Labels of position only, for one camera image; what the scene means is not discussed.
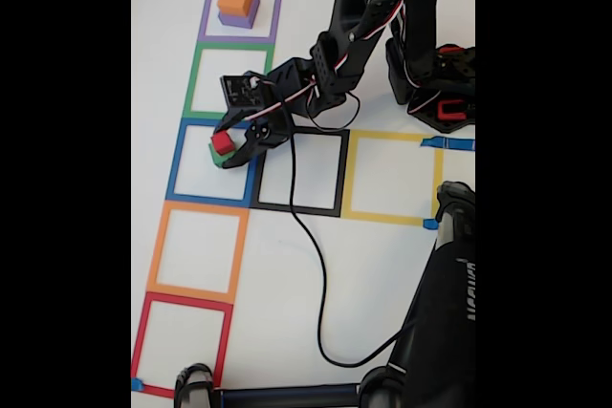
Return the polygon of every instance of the square outline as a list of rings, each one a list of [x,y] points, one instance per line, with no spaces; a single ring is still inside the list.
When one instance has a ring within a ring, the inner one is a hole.
[[[210,16],[210,6],[212,5],[212,0],[205,0],[204,10],[202,12],[202,19],[200,20],[200,29],[198,31],[198,42],[273,44],[276,41],[276,32],[278,31],[278,20],[280,18],[281,1],[282,0],[274,0],[272,24],[270,25],[270,35],[268,35],[267,37],[248,37],[242,35],[207,35],[208,17]]]
[[[346,180],[344,181],[344,193],[342,200],[342,214],[344,219],[365,220],[368,222],[382,222],[397,225],[423,226],[426,217],[403,217],[394,214],[379,214],[377,212],[362,212],[353,210],[351,202],[353,200],[353,183],[355,181],[355,165],[357,162],[357,148],[360,139],[384,139],[384,140],[404,140],[410,142],[421,142],[430,137],[427,134],[408,134],[408,133],[388,133],[384,131],[363,131],[358,129],[351,130],[351,138],[348,146],[348,158],[346,160]],[[437,190],[442,183],[444,171],[444,149],[435,148],[433,157],[433,191],[431,193],[431,218],[435,217],[438,210]]]
[[[197,42],[195,52],[193,54],[193,62],[191,63],[191,73],[189,74],[189,84],[187,85],[187,93],[185,96],[185,105],[183,106],[184,118],[210,118],[221,119],[224,112],[207,112],[192,110],[193,97],[195,95],[195,85],[198,80],[198,72],[200,71],[200,62],[202,60],[203,50],[243,50],[245,52],[266,52],[266,63],[264,64],[264,74],[267,74],[272,69],[274,58],[274,43],[220,43],[220,42]]]
[[[236,234],[236,243],[234,246],[233,257],[231,260],[231,272],[229,274],[228,291],[220,292],[214,290],[178,287],[169,284],[160,284],[157,282],[160,265],[162,264],[162,253],[164,252],[165,235],[167,233],[168,223],[170,221],[170,212],[172,210],[186,210],[193,212],[204,212],[208,214],[232,215],[238,217],[238,232]],[[233,304],[234,299],[236,298],[236,290],[238,289],[238,278],[240,277],[240,266],[242,265],[242,254],[245,246],[245,237],[247,235],[248,222],[249,210],[245,209],[244,207],[226,207],[210,204],[194,204],[165,201],[164,208],[162,209],[160,227],[157,232],[155,248],[153,250],[153,260],[151,261],[151,268],[149,270],[149,276],[146,281],[147,291]]]
[[[325,217],[340,217],[341,209],[342,209],[342,192],[345,188],[345,176],[346,176],[346,167],[348,165],[348,151],[349,151],[349,139],[350,139],[350,131],[348,129],[343,129],[342,131],[337,131],[335,133],[323,133],[319,131],[317,128],[313,128],[310,126],[296,126],[294,128],[295,134],[308,134],[315,136],[338,136],[340,137],[340,151],[339,151],[339,160],[338,160],[338,174],[336,176],[336,195],[334,198],[334,208],[332,209],[323,209],[320,207],[310,207],[303,205],[295,205],[295,212],[299,214],[310,214],[310,215],[322,215]],[[277,204],[277,203],[261,203],[259,201],[259,192],[261,191],[261,183],[263,179],[264,172],[264,164],[266,162],[266,155],[264,153],[259,157],[259,161],[257,162],[257,166],[255,168],[255,179],[251,193],[251,208],[252,209],[264,209],[264,210],[276,210],[280,212],[290,212],[288,204]]]
[[[148,325],[149,313],[151,312],[151,303],[154,301],[169,303],[172,305],[200,308],[203,310],[221,311],[223,313],[223,325],[221,327],[221,337],[219,339],[219,350],[217,351],[217,360],[214,365],[214,372],[212,376],[214,387],[219,387],[221,385],[221,379],[223,378],[223,366],[225,364],[226,352],[228,350],[228,338],[230,336],[233,305],[198,298],[184,298],[181,296],[167,295],[152,291],[148,291],[144,296],[141,323],[138,326],[138,333],[136,334],[136,344],[134,345],[134,355],[132,356],[132,365],[130,368],[131,376],[137,377],[138,366],[141,363],[142,345],[144,343],[146,327]],[[142,392],[151,396],[174,398],[174,389],[166,389],[159,386],[144,384],[144,390]]]
[[[168,187],[165,191],[165,198],[168,201],[249,207],[249,204],[251,202],[252,184],[255,175],[255,166],[257,163],[257,158],[252,159],[249,162],[249,170],[247,171],[247,181],[245,183],[245,192],[243,194],[242,200],[231,200],[229,198],[214,198],[210,196],[183,195],[174,192],[174,188],[176,187],[176,179],[179,175],[179,164],[181,163],[181,156],[183,155],[183,144],[185,142],[187,126],[207,126],[214,128],[216,127],[217,123],[218,120],[209,118],[181,118],[179,134],[177,136],[176,146],[174,148],[174,157],[172,158],[172,167],[170,168],[170,178],[168,179]],[[233,127],[247,129],[249,127],[249,124],[246,122],[240,122]]]

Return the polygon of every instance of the stacked cubes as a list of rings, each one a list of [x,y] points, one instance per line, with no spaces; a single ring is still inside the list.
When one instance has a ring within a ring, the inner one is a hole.
[[[218,0],[219,20],[226,26],[251,29],[259,0]]]

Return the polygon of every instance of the purple cube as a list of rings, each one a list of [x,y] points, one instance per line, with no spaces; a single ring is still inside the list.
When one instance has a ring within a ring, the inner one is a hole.
[[[259,0],[251,1],[249,16],[234,16],[232,14],[223,14],[219,11],[219,21],[226,26],[235,26],[236,28],[252,29],[255,22],[255,15],[259,8]]]

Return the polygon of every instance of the cable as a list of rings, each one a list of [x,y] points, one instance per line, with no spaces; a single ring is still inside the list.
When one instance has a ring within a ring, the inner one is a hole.
[[[263,83],[266,83],[268,85],[272,84],[274,85],[275,83],[273,83],[272,81],[269,80],[260,80]],[[302,88],[301,90],[293,93],[292,95],[290,95],[289,97],[287,97],[285,99],[285,102],[291,102],[292,100],[294,100],[296,97],[299,97],[301,95],[303,95],[309,88],[312,88],[313,86],[315,86],[315,82],[313,80],[311,80],[311,82],[305,86],[304,88]],[[280,108],[280,102],[277,102],[274,105],[271,105],[270,107],[264,109],[264,110],[260,110],[259,112],[253,114],[253,115],[249,115],[248,117],[244,117],[244,121],[251,121],[252,119],[256,119],[259,117],[263,117],[264,115],[268,114],[269,112],[272,112],[276,109]]]
[[[398,339],[402,334],[407,333],[408,331],[410,331],[412,329],[412,327],[414,326],[414,324],[416,323],[416,320],[409,321],[397,333],[395,333],[393,336],[391,336],[389,339],[387,339],[381,346],[379,346],[379,348],[376,351],[374,351],[368,357],[360,360],[359,362],[355,362],[355,363],[337,362],[337,361],[335,361],[334,359],[332,359],[331,357],[329,357],[325,353],[325,350],[323,349],[323,342],[322,342],[322,339],[321,339],[321,329],[322,329],[322,325],[323,325],[323,312],[325,311],[325,299],[327,297],[327,267],[325,267],[325,260],[323,259],[323,254],[321,252],[320,247],[317,244],[317,240],[313,236],[313,233],[311,233],[310,229],[308,229],[308,227],[301,220],[299,220],[299,217],[295,213],[294,194],[295,194],[295,170],[296,170],[295,164],[296,164],[296,160],[295,160],[295,140],[294,140],[294,134],[295,134],[295,131],[294,131],[294,119],[291,117],[291,114],[289,112],[289,108],[287,107],[286,102],[284,100],[282,100],[282,97],[280,97],[279,100],[281,101],[280,103],[281,103],[282,108],[283,108],[283,113],[285,114],[285,120],[287,121],[287,128],[289,129],[289,143],[291,144],[292,172],[291,172],[291,188],[290,188],[290,191],[289,191],[289,209],[291,211],[291,214],[294,216],[295,221],[302,227],[304,232],[306,232],[306,234],[308,235],[308,237],[312,241],[313,246],[315,246],[315,249],[317,250],[318,260],[320,261],[320,264],[321,264],[321,271],[322,271],[322,274],[323,274],[323,289],[322,289],[322,294],[321,294],[321,303],[320,303],[320,307],[319,307],[319,310],[318,310],[318,321],[317,321],[317,344],[318,344],[318,350],[321,353],[321,356],[328,363],[331,363],[332,365],[336,365],[337,367],[341,367],[341,368],[359,368],[360,366],[365,365],[366,363],[368,363],[369,361],[371,361],[372,359],[377,357],[382,351],[384,351],[386,348],[388,348],[389,345],[391,343],[393,343],[396,339]]]
[[[360,110],[361,110],[360,99],[357,96],[355,96],[353,93],[351,93],[350,91],[347,91],[346,93],[350,97],[352,97],[354,100],[357,101],[357,110],[355,111],[355,115],[349,120],[348,123],[346,123],[341,128],[325,128],[323,126],[319,126],[317,122],[313,120],[313,117],[310,115],[310,102],[311,102],[311,98],[313,97],[314,92],[315,92],[315,89],[313,88],[312,90],[310,90],[310,94],[308,95],[308,101],[306,102],[306,115],[308,116],[308,119],[315,125],[315,127],[323,133],[336,133],[338,131],[342,131],[348,128],[353,123],[353,121],[355,121],[355,118],[357,118],[357,115],[360,114]]]
[[[425,107],[426,105],[428,105],[433,99],[435,99],[436,97],[438,97],[440,94],[442,93],[442,91],[438,91],[433,97],[430,97],[428,100],[426,100],[424,103],[422,103],[419,107],[416,107],[412,110],[408,110],[408,113],[410,115],[418,112],[419,110],[421,110],[423,107]]]
[[[400,12],[400,10],[402,9],[402,7],[404,6],[404,0],[401,0],[398,5],[391,11],[391,13],[389,14],[389,16],[387,17],[387,19],[384,20],[384,23],[382,23],[378,28],[376,28],[374,31],[367,33],[364,37],[362,37],[360,40],[369,40],[370,38],[372,38],[374,35],[376,35],[378,32],[382,31],[384,28],[386,28],[391,21],[393,21],[395,19],[395,17],[398,15],[398,13]],[[346,60],[348,59],[348,52],[344,54],[343,57],[341,57],[338,62],[336,63],[336,65],[334,66],[334,71],[337,72],[338,69],[340,67],[342,67],[342,65],[346,62]]]

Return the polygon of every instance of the black metal bar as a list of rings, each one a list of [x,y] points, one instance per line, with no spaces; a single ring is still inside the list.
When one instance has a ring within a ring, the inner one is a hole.
[[[222,408],[343,408],[358,406],[357,384],[223,391]]]

